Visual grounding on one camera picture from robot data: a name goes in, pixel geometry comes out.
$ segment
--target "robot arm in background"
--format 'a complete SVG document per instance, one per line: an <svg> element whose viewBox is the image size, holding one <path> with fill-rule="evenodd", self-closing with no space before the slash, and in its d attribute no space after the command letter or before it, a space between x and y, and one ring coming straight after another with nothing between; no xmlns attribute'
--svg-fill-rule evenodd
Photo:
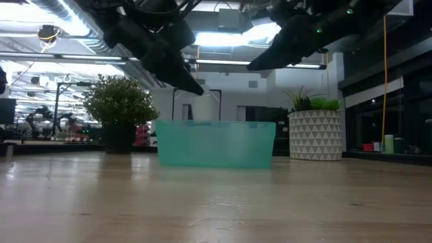
<svg viewBox="0 0 432 243"><path fill-rule="evenodd" d="M63 118L66 118L67 121L69 122L69 125L73 125L76 122L76 118L73 118L74 114L72 112L69 113L64 113L63 115L61 115L59 118L57 118L57 121L55 122L55 125L57 126L57 129L59 130L59 132L62 132L63 129L61 129L60 127L60 121Z"/></svg>
<svg viewBox="0 0 432 243"><path fill-rule="evenodd" d="M36 126L34 126L33 124L34 115L36 114L41 114L44 119L53 119L53 114L45 105L43 105L41 108L36 109L32 113L28 114L28 116L26 117L26 122L28 122L28 124L32 128L32 132L37 131Z"/></svg>
<svg viewBox="0 0 432 243"><path fill-rule="evenodd" d="M104 32L110 48L121 43L156 78L203 94L189 74L181 50L195 41L184 17L201 0L76 0ZM361 34L401 0L279 0L269 14L281 26L272 45L247 67L250 71L297 64L328 44Z"/></svg>

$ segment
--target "orange cable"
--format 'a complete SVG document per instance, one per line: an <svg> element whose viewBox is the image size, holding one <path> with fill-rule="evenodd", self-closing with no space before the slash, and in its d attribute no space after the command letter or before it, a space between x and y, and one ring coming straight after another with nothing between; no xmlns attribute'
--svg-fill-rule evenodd
<svg viewBox="0 0 432 243"><path fill-rule="evenodd" d="M387 81L388 81L388 66L387 66L387 16L384 16L384 104L383 104L383 127L381 132L381 141L383 146L385 136L385 106L387 105Z"/></svg>

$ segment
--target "wooden table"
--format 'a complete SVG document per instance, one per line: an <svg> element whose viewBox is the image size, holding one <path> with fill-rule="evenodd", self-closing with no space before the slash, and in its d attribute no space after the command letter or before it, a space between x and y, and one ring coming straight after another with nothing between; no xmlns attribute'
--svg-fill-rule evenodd
<svg viewBox="0 0 432 243"><path fill-rule="evenodd" d="M432 242L432 168L290 161L164 168L157 155L0 163L0 242Z"/></svg>

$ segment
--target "glass wall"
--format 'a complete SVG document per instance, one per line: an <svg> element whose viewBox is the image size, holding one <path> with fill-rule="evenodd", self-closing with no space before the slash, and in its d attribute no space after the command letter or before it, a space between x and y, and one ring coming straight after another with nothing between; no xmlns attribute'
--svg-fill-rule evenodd
<svg viewBox="0 0 432 243"><path fill-rule="evenodd" d="M404 87L387 94L385 116L395 153L432 155L432 72L404 76ZM349 151L378 152L373 144L381 142L382 120L383 96L348 108Z"/></svg>

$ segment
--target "ceiling light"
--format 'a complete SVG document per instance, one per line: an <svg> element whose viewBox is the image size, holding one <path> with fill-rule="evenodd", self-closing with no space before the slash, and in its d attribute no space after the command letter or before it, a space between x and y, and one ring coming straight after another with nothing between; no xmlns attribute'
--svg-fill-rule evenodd
<svg viewBox="0 0 432 243"><path fill-rule="evenodd" d="M224 1L224 2L202 1L192 11L218 12L220 9L240 9L240 3L236 3L232 1Z"/></svg>
<svg viewBox="0 0 432 243"><path fill-rule="evenodd" d="M247 45L248 41L241 34L199 32L194 44L203 47L238 47Z"/></svg>
<svg viewBox="0 0 432 243"><path fill-rule="evenodd" d="M106 57L98 55L62 55L66 59L80 59L80 60L95 60L95 61L121 61L121 57Z"/></svg>
<svg viewBox="0 0 432 243"><path fill-rule="evenodd" d="M315 64L297 64L297 65L288 65L287 68L311 68L311 69L318 69L321 67L321 65L315 65Z"/></svg>
<svg viewBox="0 0 432 243"><path fill-rule="evenodd" d="M17 99L16 102L17 103L38 103L38 104L46 104L46 105L55 104L55 101L37 101L37 100L30 100L30 99ZM59 101L59 103L82 105L82 102L80 101Z"/></svg>
<svg viewBox="0 0 432 243"><path fill-rule="evenodd" d="M242 34L243 38L249 41L257 41L267 39L266 43L270 43L275 38L275 35L279 33L281 27L275 22L260 24L252 27L250 30Z"/></svg>
<svg viewBox="0 0 432 243"><path fill-rule="evenodd" d="M185 59L186 63L191 64L216 64L216 65L249 65L250 61L226 61L226 60L206 60L206 59ZM317 64L306 64L299 63L297 65L288 65L286 68L305 68L305 69L315 69L322 70L325 69L325 65Z"/></svg>
<svg viewBox="0 0 432 243"><path fill-rule="evenodd" d="M224 65L248 65L249 61L224 61L224 60L203 60L197 59L198 64L224 64Z"/></svg>
<svg viewBox="0 0 432 243"><path fill-rule="evenodd" d="M7 51L0 51L0 56L4 57L32 57L32 58L54 58L53 54L44 53L14 53Z"/></svg>

